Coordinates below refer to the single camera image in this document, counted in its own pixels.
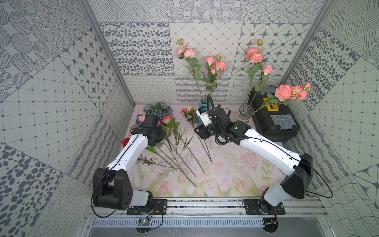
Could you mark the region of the large pink peony spray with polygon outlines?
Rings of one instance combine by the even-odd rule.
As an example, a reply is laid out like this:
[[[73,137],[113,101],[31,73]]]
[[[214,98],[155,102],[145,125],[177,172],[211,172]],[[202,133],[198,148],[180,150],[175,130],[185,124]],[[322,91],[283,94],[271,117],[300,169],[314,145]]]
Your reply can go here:
[[[252,64],[253,66],[247,70],[247,74],[249,76],[249,92],[248,97],[249,99],[251,90],[253,88],[253,81],[255,74],[262,69],[262,62],[264,61],[263,56],[263,50],[261,49],[261,46],[263,45],[262,39],[259,39],[257,41],[257,47],[252,47],[247,51],[246,58]]]

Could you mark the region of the pink rose single stem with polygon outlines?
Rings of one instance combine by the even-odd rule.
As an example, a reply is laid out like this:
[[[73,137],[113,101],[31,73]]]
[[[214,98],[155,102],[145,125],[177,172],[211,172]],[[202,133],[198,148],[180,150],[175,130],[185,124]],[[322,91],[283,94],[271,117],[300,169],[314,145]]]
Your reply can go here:
[[[205,76],[205,83],[206,83],[206,90],[208,91],[209,95],[212,95],[215,87],[216,87],[216,58],[215,57],[208,57],[206,59],[206,69],[207,74]]]

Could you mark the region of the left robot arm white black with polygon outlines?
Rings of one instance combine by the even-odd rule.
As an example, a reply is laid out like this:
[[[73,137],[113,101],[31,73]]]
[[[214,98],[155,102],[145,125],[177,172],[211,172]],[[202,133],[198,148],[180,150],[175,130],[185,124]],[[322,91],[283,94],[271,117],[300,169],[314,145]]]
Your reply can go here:
[[[153,210],[153,195],[148,191],[133,189],[129,178],[143,151],[160,143],[166,136],[163,122],[156,115],[145,119],[131,131],[129,141],[119,155],[106,167],[99,168],[93,176],[91,208],[102,207],[127,210],[137,207],[142,213]]]

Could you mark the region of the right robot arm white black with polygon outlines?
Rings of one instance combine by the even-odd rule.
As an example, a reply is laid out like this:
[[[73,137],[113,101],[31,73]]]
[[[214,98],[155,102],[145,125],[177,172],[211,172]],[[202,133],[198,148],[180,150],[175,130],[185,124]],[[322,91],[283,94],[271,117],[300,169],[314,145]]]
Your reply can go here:
[[[278,146],[263,137],[250,125],[238,120],[232,122],[230,113],[215,106],[211,96],[207,107],[196,110],[202,124],[195,133],[202,139],[213,136],[218,145],[231,142],[250,149],[277,166],[285,178],[277,185],[266,188],[258,200],[258,209],[264,214],[274,214],[282,202],[293,197],[303,199],[313,178],[313,157],[307,153],[299,155]]]

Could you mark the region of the pink carnation spray stem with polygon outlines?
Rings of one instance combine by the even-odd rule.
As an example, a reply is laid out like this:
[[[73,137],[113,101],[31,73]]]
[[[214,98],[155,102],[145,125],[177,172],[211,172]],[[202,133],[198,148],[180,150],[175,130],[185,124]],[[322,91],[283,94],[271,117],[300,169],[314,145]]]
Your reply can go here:
[[[178,39],[177,44],[179,47],[177,48],[175,55],[178,59],[185,60],[187,62],[187,68],[189,70],[189,73],[195,80],[199,94],[201,98],[203,98],[204,96],[202,89],[200,88],[199,82],[205,79],[205,75],[203,74],[201,70],[201,65],[199,64],[199,61],[196,58],[197,51],[195,49],[189,48],[189,46],[185,44],[185,41],[183,39]]]

